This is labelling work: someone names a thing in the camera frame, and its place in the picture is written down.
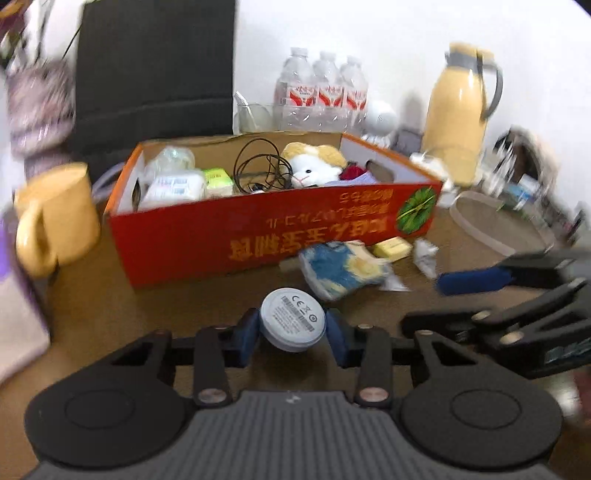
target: red fabric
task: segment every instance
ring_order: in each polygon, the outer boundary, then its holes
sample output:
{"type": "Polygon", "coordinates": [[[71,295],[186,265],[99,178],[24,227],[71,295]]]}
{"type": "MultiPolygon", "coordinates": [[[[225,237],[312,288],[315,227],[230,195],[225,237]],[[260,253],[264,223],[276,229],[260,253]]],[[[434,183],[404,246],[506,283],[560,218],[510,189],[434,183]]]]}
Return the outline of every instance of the red fabric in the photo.
{"type": "Polygon", "coordinates": [[[343,170],[343,173],[339,175],[341,180],[353,180],[363,175],[367,170],[359,167],[358,165],[349,165],[343,170]]]}

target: yellow thermos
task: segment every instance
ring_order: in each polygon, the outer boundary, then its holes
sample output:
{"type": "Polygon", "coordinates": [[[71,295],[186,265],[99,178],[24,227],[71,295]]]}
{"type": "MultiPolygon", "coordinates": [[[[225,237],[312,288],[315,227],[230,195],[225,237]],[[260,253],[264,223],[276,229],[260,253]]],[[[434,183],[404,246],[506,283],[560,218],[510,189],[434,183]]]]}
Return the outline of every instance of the yellow thermos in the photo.
{"type": "Polygon", "coordinates": [[[493,54],[465,44],[452,43],[447,67],[433,87],[422,151],[441,158],[457,185],[472,184],[488,118],[503,91],[503,76],[493,54]],[[483,72],[496,73],[496,89],[486,105],[483,72]]]}

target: yellow-green package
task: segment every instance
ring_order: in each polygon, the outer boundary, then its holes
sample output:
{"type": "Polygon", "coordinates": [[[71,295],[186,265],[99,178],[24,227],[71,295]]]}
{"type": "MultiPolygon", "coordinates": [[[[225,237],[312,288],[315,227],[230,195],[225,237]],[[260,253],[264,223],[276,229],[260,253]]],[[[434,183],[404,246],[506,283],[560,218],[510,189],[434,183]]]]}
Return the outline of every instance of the yellow-green package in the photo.
{"type": "Polygon", "coordinates": [[[210,168],[203,170],[207,181],[207,198],[231,197],[234,190],[234,182],[223,168],[210,168]]]}

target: metal screw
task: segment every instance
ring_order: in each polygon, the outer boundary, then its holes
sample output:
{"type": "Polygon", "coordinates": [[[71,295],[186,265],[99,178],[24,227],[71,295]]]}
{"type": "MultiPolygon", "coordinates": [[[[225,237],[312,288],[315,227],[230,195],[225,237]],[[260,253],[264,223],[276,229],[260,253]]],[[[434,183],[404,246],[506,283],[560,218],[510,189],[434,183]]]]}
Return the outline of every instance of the metal screw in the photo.
{"type": "Polygon", "coordinates": [[[472,315],[472,320],[474,320],[475,322],[481,322],[482,320],[484,320],[486,317],[490,316],[491,313],[488,310],[482,310],[481,312],[475,313],[474,315],[472,315]]]}
{"type": "Polygon", "coordinates": [[[204,388],[197,395],[197,399],[201,403],[207,404],[221,403],[226,400],[227,397],[228,395],[226,392],[220,390],[219,388],[204,388]]]}
{"type": "Polygon", "coordinates": [[[389,394],[380,387],[366,387],[361,392],[359,392],[359,396],[363,401],[377,403],[387,400],[389,394]]]}
{"type": "Polygon", "coordinates": [[[585,279],[583,277],[575,278],[571,283],[569,283],[570,288],[577,288],[581,283],[584,283],[585,279]]]}
{"type": "Polygon", "coordinates": [[[515,332],[507,333],[501,337],[500,342],[503,345],[512,345],[513,343],[519,342],[524,337],[523,332],[516,330],[515,332]]]}

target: bottle cap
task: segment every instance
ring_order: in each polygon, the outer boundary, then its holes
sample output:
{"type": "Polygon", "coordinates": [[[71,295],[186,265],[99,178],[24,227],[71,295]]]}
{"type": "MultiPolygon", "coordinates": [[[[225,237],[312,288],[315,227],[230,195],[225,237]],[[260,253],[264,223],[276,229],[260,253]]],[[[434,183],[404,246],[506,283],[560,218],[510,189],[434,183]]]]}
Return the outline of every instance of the bottle cap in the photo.
{"type": "Polygon", "coordinates": [[[353,57],[352,55],[348,55],[347,63],[351,63],[353,65],[361,65],[361,59],[359,57],[353,57]]]}
{"type": "Polygon", "coordinates": [[[331,51],[321,51],[320,52],[320,59],[321,60],[328,60],[328,61],[335,61],[336,60],[336,53],[331,51]]]}
{"type": "Polygon", "coordinates": [[[294,57],[307,57],[308,56],[308,49],[307,48],[300,48],[300,47],[292,47],[291,54],[294,57]]]}
{"type": "Polygon", "coordinates": [[[261,305],[261,332],[277,348],[303,352],[324,335],[324,310],[314,297],[296,288],[279,288],[261,305]]]}

